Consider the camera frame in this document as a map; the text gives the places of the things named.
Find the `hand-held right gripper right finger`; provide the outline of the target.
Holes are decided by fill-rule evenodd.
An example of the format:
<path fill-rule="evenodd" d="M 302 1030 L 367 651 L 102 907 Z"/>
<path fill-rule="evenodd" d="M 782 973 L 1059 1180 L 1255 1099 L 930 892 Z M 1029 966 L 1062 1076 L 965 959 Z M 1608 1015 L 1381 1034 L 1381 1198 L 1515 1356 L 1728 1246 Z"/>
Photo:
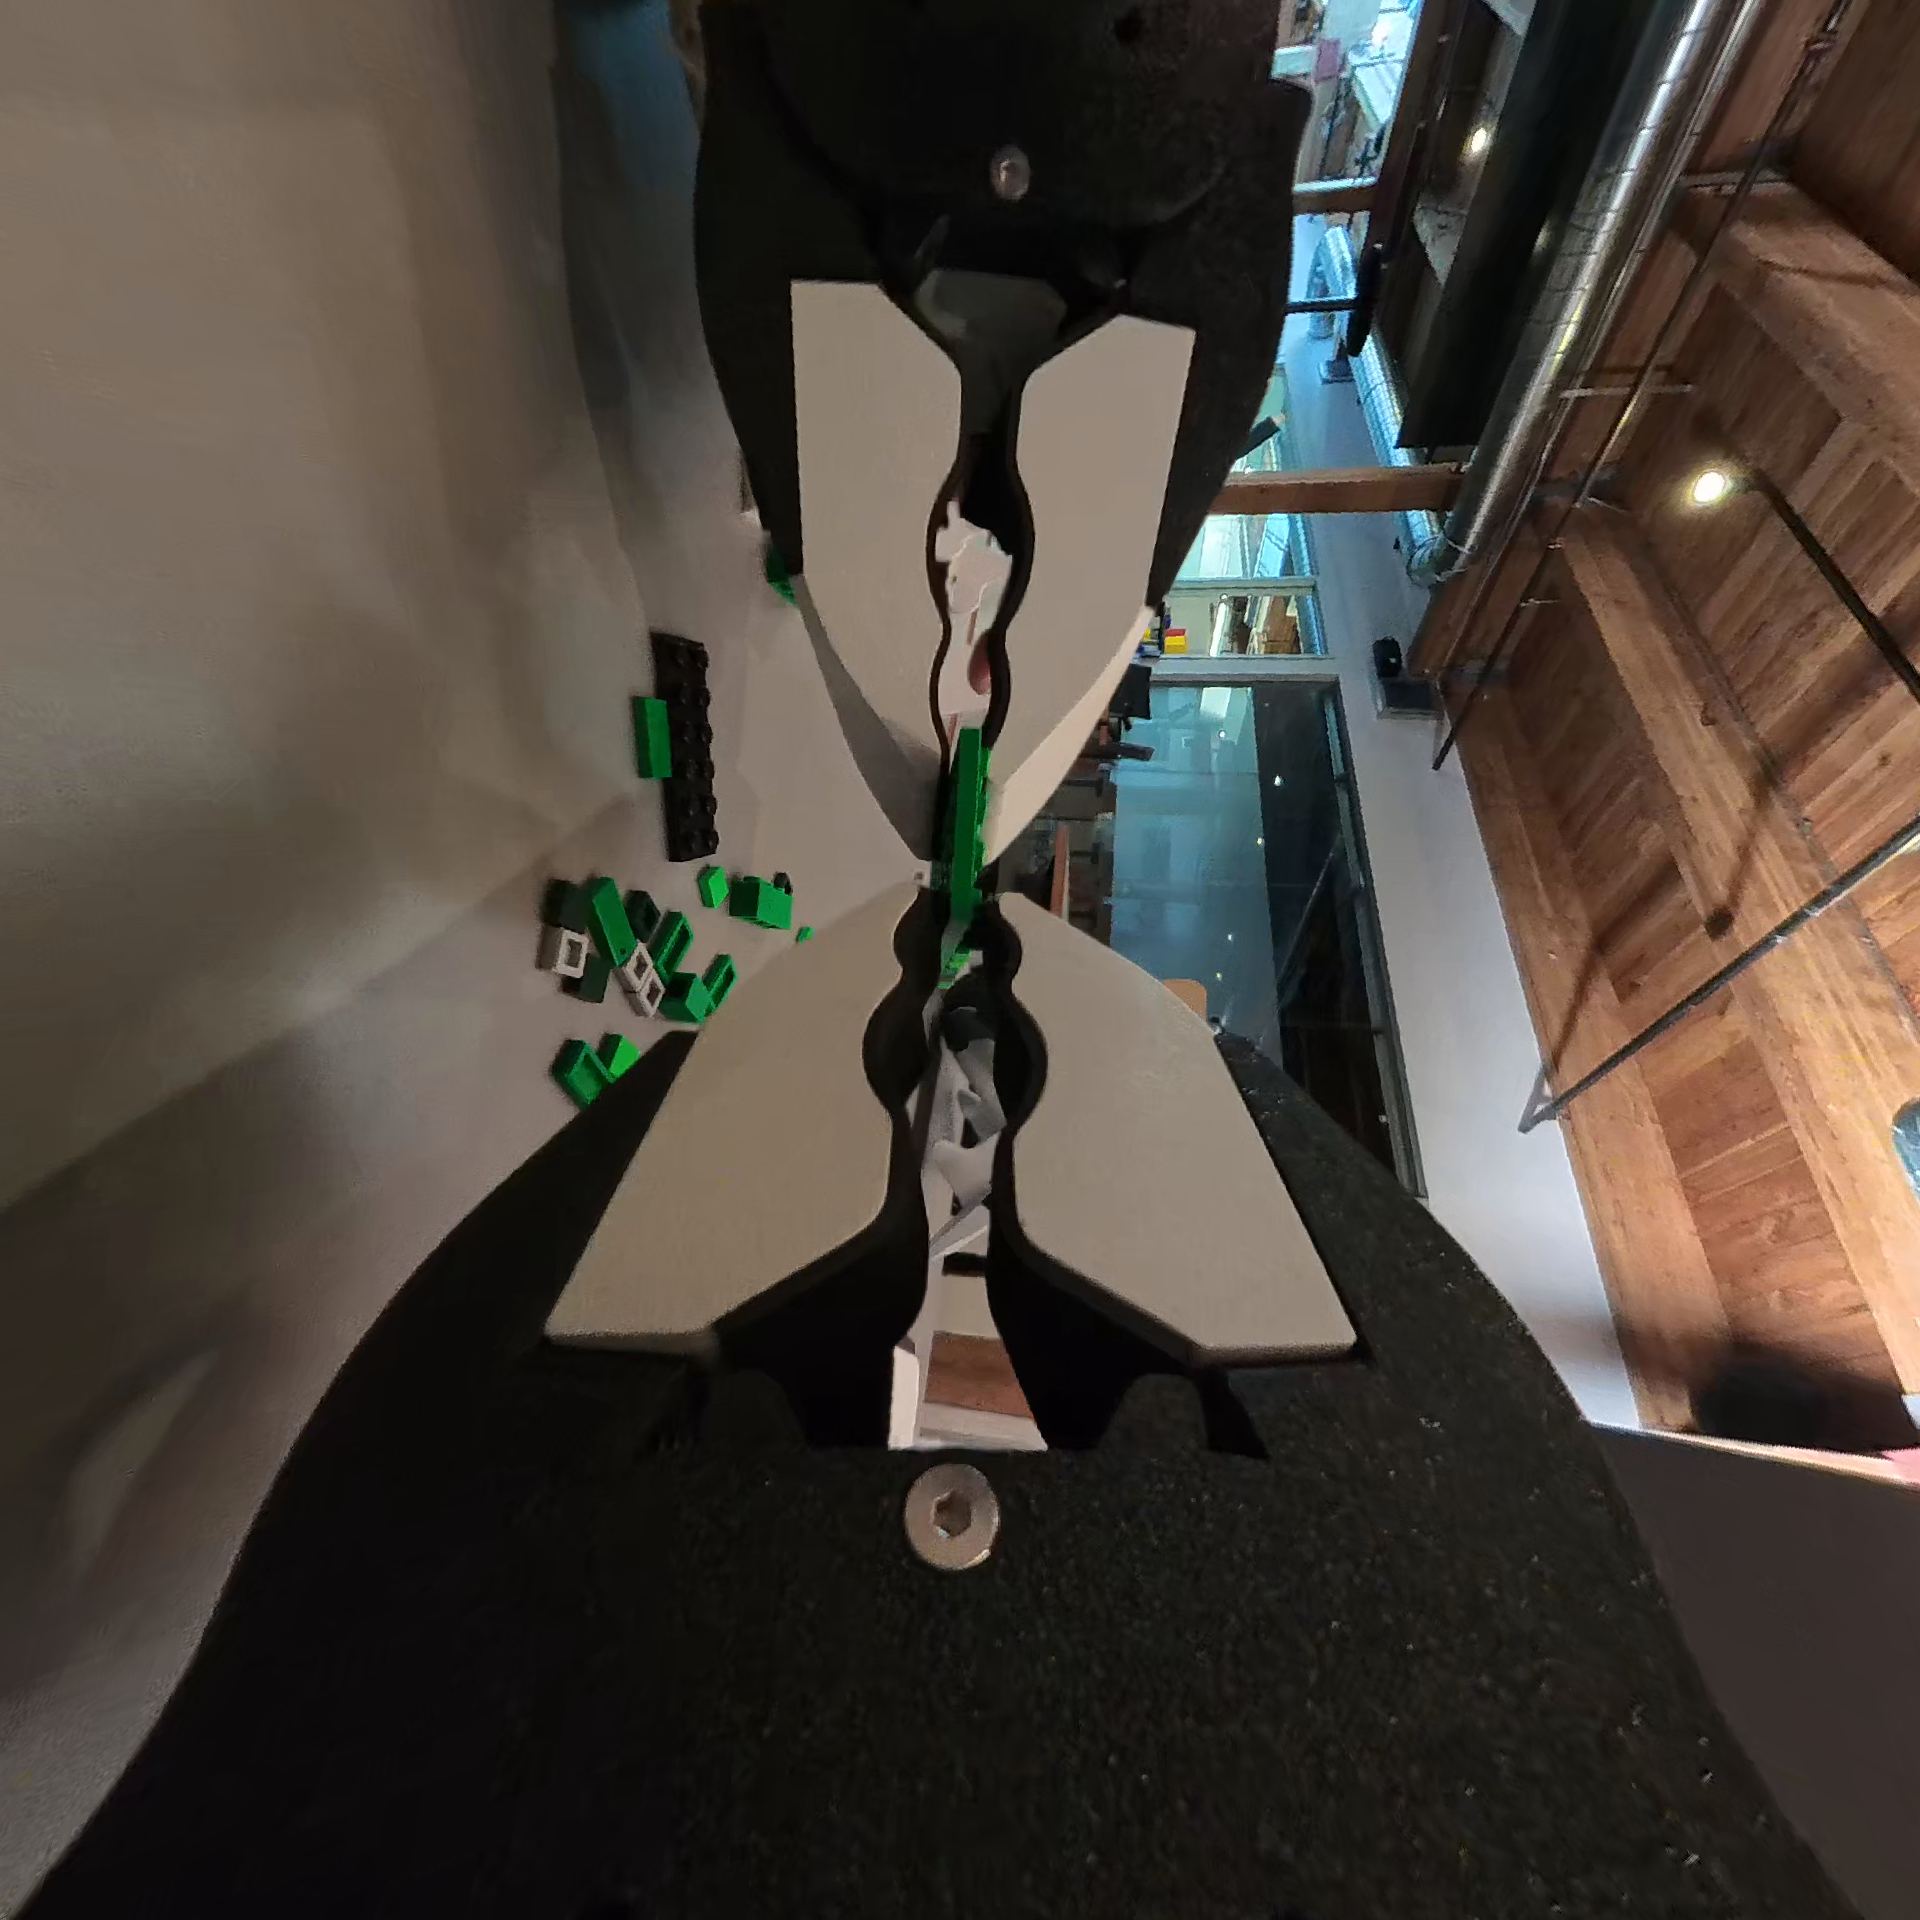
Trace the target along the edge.
<path fill-rule="evenodd" d="M 1010 1243 L 1047 1281 L 1228 1370 L 1340 1361 L 1356 1325 L 1211 1027 L 1024 895 L 995 989 Z"/>

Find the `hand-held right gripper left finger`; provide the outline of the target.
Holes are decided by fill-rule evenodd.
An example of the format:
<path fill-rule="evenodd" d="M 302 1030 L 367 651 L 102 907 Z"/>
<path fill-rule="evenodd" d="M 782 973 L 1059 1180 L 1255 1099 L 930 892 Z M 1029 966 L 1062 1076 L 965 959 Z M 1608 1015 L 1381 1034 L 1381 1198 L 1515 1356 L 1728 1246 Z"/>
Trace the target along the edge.
<path fill-rule="evenodd" d="M 879 1214 L 893 1122 L 864 1038 L 900 982 L 900 881 L 734 987 L 694 1039 L 544 1338 L 718 1356 L 722 1318 Z"/>

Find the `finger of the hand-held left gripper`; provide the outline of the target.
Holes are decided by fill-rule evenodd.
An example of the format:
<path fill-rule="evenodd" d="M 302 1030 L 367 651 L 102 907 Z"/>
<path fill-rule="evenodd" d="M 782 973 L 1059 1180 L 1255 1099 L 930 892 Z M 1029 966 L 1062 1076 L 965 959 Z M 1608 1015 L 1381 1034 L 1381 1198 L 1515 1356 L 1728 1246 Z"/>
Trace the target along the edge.
<path fill-rule="evenodd" d="M 963 450 L 963 375 L 871 282 L 796 279 L 791 351 L 800 614 L 852 763 L 927 884 L 950 635 L 930 543 Z"/>
<path fill-rule="evenodd" d="M 1194 332 L 1103 319 L 1024 383 L 1015 477 L 1030 521 L 1005 625 L 1007 701 L 990 753 L 996 859 L 1066 780 L 1148 621 L 1148 571 L 1180 437 Z"/>

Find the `pile of small lego pieces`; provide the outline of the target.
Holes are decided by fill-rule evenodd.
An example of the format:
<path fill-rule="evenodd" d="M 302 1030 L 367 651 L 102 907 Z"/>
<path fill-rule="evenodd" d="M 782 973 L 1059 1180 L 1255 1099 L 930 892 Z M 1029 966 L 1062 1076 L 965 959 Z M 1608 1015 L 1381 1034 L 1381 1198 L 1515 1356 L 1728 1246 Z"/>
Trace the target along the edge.
<path fill-rule="evenodd" d="M 757 875 L 704 865 L 694 899 L 728 924 L 810 942 L 796 924 L 796 883 L 787 870 Z M 738 970 L 728 950 L 694 950 L 687 911 L 624 889 L 611 875 L 551 877 L 539 895 L 536 966 L 581 1006 L 619 998 L 634 1021 L 698 1029 L 728 1002 Z"/>

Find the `green lego baseplate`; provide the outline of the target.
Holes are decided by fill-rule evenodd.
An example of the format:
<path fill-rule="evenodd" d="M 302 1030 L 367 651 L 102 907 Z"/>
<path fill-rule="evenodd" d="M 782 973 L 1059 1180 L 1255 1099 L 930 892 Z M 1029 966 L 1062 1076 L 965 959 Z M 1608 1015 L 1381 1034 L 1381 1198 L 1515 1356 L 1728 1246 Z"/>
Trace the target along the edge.
<path fill-rule="evenodd" d="M 941 982 L 952 985 L 968 964 L 972 927 L 982 889 L 990 747 L 982 727 L 960 727 L 952 741 L 944 817 L 935 843 L 935 892 L 947 900 Z"/>

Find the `black lego plate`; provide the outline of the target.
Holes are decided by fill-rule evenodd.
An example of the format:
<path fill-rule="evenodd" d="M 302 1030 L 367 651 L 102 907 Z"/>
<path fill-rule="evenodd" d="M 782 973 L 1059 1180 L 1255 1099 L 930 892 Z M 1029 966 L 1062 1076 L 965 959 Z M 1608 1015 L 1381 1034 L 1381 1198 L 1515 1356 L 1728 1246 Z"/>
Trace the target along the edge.
<path fill-rule="evenodd" d="M 712 701 L 709 651 L 671 630 L 650 630 L 654 697 L 674 719 L 674 775 L 663 788 L 663 850 L 669 861 L 702 861 L 718 853 L 712 788 Z"/>

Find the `black ceiling panel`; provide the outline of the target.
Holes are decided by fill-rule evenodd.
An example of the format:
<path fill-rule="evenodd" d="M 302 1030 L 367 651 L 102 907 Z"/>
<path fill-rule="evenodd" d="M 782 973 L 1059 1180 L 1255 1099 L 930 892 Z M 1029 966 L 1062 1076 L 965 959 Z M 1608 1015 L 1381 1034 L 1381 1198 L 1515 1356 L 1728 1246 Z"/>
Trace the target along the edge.
<path fill-rule="evenodd" d="M 1551 249 L 1647 26 L 1642 3 L 1468 5 L 1468 45 L 1412 211 L 1414 297 L 1392 354 L 1403 447 L 1491 423 Z"/>

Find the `silver spiral duct pipe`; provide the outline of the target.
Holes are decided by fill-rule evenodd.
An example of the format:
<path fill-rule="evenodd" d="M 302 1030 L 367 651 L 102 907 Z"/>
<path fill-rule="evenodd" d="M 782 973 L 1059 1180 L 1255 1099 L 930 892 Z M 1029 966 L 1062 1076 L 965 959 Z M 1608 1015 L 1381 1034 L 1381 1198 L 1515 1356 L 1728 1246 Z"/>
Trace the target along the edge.
<path fill-rule="evenodd" d="M 1437 532 L 1407 550 L 1420 587 L 1488 559 L 1551 460 L 1578 386 L 1642 270 L 1666 201 L 1760 23 L 1762 5 L 1647 5 L 1590 171 Z"/>

